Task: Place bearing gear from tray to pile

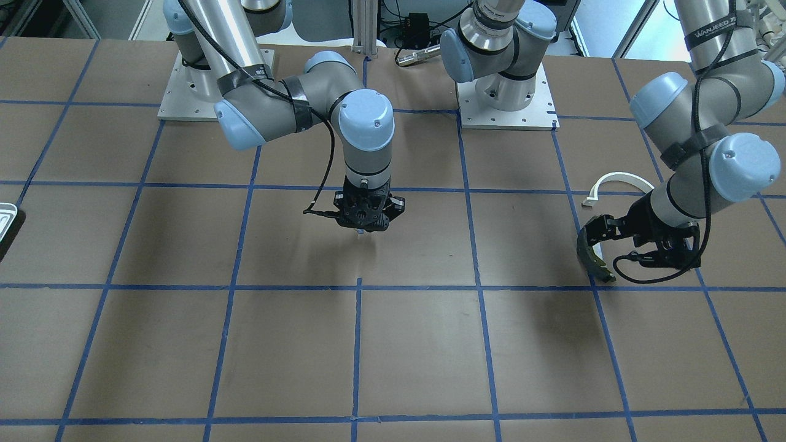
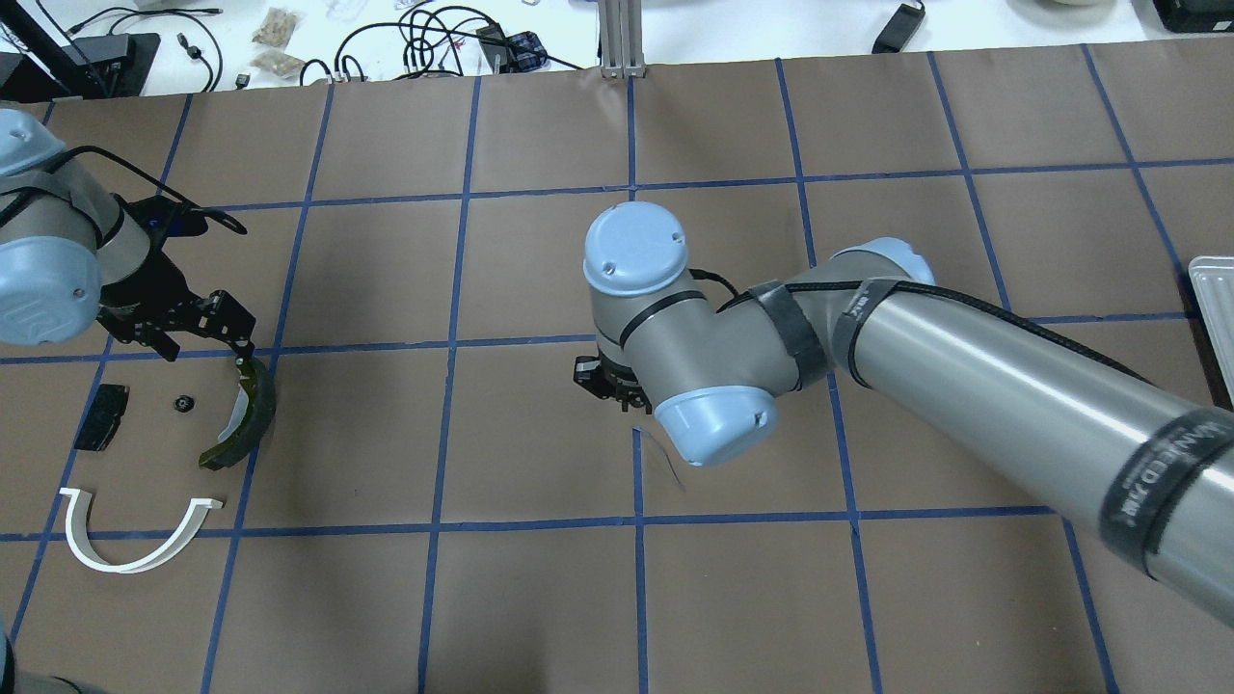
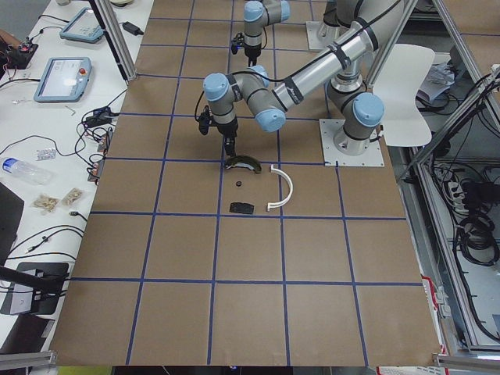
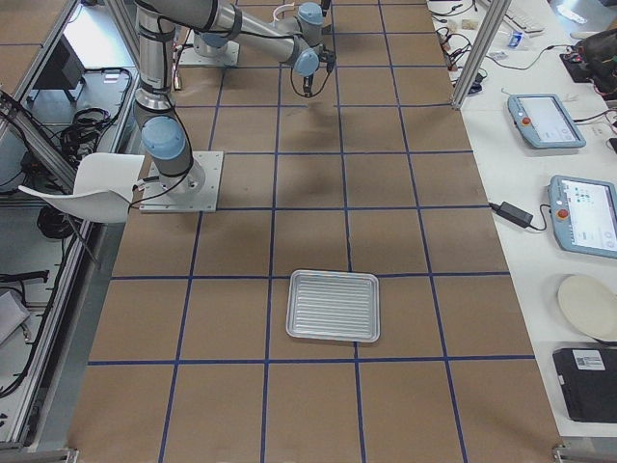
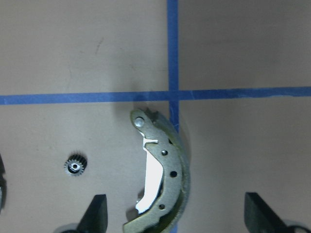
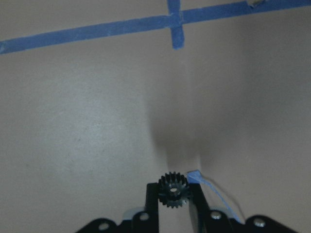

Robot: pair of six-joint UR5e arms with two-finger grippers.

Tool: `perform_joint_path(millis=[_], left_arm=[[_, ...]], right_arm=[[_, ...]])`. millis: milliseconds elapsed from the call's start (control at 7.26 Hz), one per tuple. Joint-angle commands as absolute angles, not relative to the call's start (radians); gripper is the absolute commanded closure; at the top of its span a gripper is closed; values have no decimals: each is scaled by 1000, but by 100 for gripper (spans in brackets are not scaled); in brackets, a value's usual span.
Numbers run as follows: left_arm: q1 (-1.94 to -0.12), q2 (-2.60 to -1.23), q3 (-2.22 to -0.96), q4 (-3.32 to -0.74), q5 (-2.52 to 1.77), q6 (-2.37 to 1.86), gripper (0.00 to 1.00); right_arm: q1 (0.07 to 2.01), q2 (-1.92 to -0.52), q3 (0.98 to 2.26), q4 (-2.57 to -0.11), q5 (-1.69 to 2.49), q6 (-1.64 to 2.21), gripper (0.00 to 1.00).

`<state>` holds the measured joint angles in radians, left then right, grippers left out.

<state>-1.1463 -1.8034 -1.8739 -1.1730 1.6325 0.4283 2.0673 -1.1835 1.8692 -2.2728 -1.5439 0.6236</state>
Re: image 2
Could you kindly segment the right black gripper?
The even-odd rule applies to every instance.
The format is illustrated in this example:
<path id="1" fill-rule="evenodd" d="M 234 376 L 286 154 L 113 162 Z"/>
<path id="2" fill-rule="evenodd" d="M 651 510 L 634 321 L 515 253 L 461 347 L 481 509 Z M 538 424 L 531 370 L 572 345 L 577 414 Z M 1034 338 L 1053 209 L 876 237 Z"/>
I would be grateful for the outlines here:
<path id="1" fill-rule="evenodd" d="M 631 408 L 649 410 L 643 387 L 636 382 L 633 370 L 610 361 L 603 354 L 578 356 L 574 363 L 574 383 L 601 400 L 612 400 L 623 412 Z"/>

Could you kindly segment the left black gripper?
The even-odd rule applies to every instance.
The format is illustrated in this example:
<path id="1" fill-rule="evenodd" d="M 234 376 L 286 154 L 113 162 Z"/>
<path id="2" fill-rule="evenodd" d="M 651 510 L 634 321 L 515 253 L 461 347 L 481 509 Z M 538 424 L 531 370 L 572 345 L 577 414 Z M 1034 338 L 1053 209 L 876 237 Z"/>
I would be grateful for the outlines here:
<path id="1" fill-rule="evenodd" d="M 218 289 L 207 296 L 195 294 L 184 273 L 164 254 L 169 238 L 197 237 L 209 224 L 218 224 L 234 233 L 248 230 L 220 209 L 172 198 L 146 198 L 128 203 L 117 198 L 120 211 L 133 221 L 149 249 L 133 270 L 101 288 L 96 321 L 120 343 L 137 342 L 164 361 L 176 361 L 181 347 L 172 333 L 194 333 L 228 345 L 234 361 L 255 358 L 252 343 L 255 317 L 232 294 Z"/>

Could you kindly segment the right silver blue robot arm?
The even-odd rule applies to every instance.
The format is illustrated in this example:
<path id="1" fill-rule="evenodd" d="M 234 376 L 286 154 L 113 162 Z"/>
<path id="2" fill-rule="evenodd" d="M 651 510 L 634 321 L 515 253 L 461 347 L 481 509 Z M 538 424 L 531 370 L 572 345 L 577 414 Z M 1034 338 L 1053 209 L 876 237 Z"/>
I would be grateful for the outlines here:
<path id="1" fill-rule="evenodd" d="M 775 430 L 779 396 L 847 374 L 1232 624 L 1232 412 L 937 286 L 898 238 L 726 307 L 689 259 L 682 224 L 656 203 L 600 214 L 582 242 L 598 354 L 574 374 L 596 398 L 652 412 L 682 461 L 734 461 Z"/>

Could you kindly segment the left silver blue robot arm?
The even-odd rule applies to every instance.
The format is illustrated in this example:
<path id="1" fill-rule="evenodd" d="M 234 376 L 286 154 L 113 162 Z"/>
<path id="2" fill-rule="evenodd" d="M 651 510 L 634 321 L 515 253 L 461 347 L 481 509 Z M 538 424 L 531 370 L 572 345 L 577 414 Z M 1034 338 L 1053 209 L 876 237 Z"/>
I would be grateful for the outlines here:
<path id="1" fill-rule="evenodd" d="M 228 291 L 195 294 L 167 256 L 172 238 L 197 237 L 211 224 L 246 233 L 218 209 L 159 185 L 128 201 L 81 164 L 97 146 L 67 147 L 21 110 L 1 114 L 1 337 L 35 347 L 74 340 L 97 324 L 115 341 L 176 361 L 173 333 L 225 343 L 241 359 L 255 351 L 255 317 Z"/>

